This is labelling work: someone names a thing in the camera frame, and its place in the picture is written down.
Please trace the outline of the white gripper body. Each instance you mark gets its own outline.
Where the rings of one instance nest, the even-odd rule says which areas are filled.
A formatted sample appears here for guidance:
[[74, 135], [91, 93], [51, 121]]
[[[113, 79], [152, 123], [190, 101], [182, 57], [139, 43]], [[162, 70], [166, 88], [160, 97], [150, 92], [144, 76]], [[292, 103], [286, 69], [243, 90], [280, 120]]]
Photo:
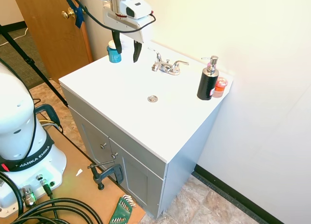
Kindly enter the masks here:
[[111, 9], [109, 5], [103, 6], [104, 25], [119, 31], [133, 31], [141, 28], [147, 23], [147, 17], [134, 19], [131, 17], [119, 17]]

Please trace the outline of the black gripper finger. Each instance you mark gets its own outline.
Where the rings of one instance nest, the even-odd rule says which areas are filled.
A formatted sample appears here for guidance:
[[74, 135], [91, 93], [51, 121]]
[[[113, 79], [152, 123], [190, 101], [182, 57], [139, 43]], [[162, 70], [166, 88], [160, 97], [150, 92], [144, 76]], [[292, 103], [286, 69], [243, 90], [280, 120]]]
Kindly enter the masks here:
[[140, 52], [142, 49], [142, 44], [144, 43], [143, 34], [141, 31], [134, 33], [134, 54], [133, 54], [133, 62], [137, 62], [140, 56]]
[[113, 37], [113, 41], [116, 47], [116, 50], [118, 52], [118, 54], [122, 53], [122, 45], [121, 45], [121, 40], [120, 40], [120, 32], [118, 31], [112, 31], [112, 37]]

